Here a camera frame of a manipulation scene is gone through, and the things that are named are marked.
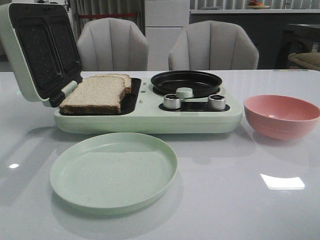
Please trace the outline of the mint green round plate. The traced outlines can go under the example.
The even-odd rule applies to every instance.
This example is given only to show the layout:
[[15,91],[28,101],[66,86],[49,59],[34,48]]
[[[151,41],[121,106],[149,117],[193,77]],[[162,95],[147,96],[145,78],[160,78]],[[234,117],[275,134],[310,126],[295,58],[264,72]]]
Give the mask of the mint green round plate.
[[141,133],[109,133],[83,140],[52,165],[50,184],[73,208],[120,215],[160,198],[178,170],[175,151]]

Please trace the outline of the red barrier belt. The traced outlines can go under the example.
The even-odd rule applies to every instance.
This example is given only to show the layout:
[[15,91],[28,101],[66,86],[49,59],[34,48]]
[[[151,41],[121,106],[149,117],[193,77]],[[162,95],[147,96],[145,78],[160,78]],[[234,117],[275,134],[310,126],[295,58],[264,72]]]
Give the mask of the red barrier belt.
[[138,17],[138,12],[117,13],[117,14],[78,14],[79,19],[103,19],[103,18],[131,18]]

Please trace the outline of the fruit plate on counter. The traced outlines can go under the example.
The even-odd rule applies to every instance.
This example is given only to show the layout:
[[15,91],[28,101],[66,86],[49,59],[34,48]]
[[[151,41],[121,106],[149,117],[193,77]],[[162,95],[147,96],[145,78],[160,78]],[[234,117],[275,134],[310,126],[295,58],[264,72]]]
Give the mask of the fruit plate on counter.
[[249,0],[246,6],[251,10],[262,10],[270,8],[269,5],[265,5],[262,2],[259,2],[258,0]]

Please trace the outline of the left silver control knob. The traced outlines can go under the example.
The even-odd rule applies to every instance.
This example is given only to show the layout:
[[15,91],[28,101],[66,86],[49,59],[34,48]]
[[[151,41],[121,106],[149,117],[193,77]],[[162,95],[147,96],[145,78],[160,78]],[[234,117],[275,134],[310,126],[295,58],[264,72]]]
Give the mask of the left silver control knob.
[[177,110],[181,107],[181,99],[176,94],[166,94],[163,96],[163,107],[168,110]]

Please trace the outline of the white cabinet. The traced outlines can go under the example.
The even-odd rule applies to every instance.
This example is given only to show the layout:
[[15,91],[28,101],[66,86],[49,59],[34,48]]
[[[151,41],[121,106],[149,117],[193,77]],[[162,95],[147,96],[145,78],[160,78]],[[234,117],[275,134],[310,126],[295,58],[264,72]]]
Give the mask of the white cabinet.
[[149,45],[147,69],[168,70],[168,57],[182,27],[189,24],[188,0],[146,0],[145,36]]

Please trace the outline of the right beige upholstered chair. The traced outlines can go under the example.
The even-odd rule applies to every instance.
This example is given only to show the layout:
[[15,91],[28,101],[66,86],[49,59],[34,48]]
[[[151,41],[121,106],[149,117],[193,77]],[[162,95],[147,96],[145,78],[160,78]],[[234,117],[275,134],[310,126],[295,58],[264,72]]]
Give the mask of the right beige upholstered chair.
[[183,27],[168,55],[176,70],[256,70],[259,51],[239,25],[206,20]]

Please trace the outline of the beige cushion at right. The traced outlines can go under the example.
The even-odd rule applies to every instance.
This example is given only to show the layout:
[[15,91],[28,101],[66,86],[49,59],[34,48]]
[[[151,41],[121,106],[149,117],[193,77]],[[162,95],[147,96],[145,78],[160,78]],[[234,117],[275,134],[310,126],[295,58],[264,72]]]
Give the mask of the beige cushion at right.
[[290,69],[320,70],[319,52],[291,53],[287,59],[290,63]]

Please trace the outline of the right silver control knob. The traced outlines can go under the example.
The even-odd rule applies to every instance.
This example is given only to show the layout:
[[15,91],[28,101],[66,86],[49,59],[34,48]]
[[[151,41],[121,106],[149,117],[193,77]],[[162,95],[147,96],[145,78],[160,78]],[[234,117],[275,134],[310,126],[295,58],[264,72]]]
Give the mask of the right silver control knob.
[[226,108],[226,98],[223,95],[212,94],[207,98],[207,106],[214,111],[222,111]]

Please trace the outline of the pink plastic bowl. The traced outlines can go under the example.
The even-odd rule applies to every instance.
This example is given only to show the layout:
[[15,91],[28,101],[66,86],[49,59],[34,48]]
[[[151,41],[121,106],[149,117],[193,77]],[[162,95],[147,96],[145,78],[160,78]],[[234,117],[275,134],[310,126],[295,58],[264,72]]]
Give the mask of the pink plastic bowl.
[[260,134],[276,140],[308,135],[320,121],[320,108],[284,95],[256,95],[244,101],[245,117]]

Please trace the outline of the bread slice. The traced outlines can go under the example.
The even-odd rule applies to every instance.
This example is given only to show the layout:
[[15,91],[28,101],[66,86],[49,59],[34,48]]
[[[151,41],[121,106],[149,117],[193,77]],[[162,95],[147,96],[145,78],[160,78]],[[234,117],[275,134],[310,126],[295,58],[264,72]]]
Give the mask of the bread slice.
[[118,115],[126,96],[124,80],[117,76],[90,76],[67,96],[59,106],[66,115]]
[[124,80],[125,93],[130,94],[132,92],[132,79],[128,74],[122,73],[108,73],[108,74],[97,74],[95,77],[120,77]]

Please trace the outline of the silver control knob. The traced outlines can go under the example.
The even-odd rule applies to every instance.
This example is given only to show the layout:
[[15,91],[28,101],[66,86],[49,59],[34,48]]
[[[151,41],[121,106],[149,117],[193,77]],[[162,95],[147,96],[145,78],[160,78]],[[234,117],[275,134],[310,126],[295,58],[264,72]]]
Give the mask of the silver control knob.
[[207,106],[214,111],[222,111],[226,108],[226,98],[223,95],[212,94],[207,98]]
[[177,110],[181,107],[181,99],[176,94],[166,94],[163,96],[163,107],[168,110]]

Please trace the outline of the mint green breakfast maker base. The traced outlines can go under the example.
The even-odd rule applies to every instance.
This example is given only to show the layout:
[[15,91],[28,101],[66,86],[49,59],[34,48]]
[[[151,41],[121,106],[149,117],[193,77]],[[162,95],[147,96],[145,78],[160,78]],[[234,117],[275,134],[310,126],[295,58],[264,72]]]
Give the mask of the mint green breakfast maker base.
[[179,109],[166,109],[163,107],[164,97],[153,90],[150,76],[138,74],[131,81],[131,96],[126,96],[121,105],[131,107],[132,112],[119,115],[65,115],[56,110],[56,125],[74,134],[210,134],[231,132],[242,120],[242,107],[223,85],[217,94],[225,98],[224,109],[208,108],[207,97],[183,99]]

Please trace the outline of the mint green sandwich maker lid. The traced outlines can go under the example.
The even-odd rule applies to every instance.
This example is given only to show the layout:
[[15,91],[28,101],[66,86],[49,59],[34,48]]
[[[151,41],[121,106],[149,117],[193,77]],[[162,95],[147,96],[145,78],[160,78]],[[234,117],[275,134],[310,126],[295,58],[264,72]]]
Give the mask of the mint green sandwich maker lid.
[[1,5],[0,40],[27,101],[58,107],[82,82],[82,64],[63,5]]

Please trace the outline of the black round frying pan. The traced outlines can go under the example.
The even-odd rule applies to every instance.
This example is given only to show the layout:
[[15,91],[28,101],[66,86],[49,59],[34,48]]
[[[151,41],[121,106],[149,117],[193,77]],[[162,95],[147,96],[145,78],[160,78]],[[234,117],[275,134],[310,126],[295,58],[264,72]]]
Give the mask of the black round frying pan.
[[191,88],[194,98],[217,93],[223,83],[215,74],[195,70],[166,71],[154,75],[150,81],[153,91],[158,94],[174,94],[178,88]]

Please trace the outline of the beige upholstered chair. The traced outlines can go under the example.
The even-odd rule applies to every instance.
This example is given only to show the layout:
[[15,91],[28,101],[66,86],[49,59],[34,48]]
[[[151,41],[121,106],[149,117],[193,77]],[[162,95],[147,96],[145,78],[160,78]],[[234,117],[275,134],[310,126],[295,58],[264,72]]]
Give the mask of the beige upholstered chair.
[[146,71],[149,45],[129,20],[103,18],[85,24],[77,41],[83,71]]
[[206,20],[183,27],[168,55],[176,70],[256,70],[259,51],[239,25]]

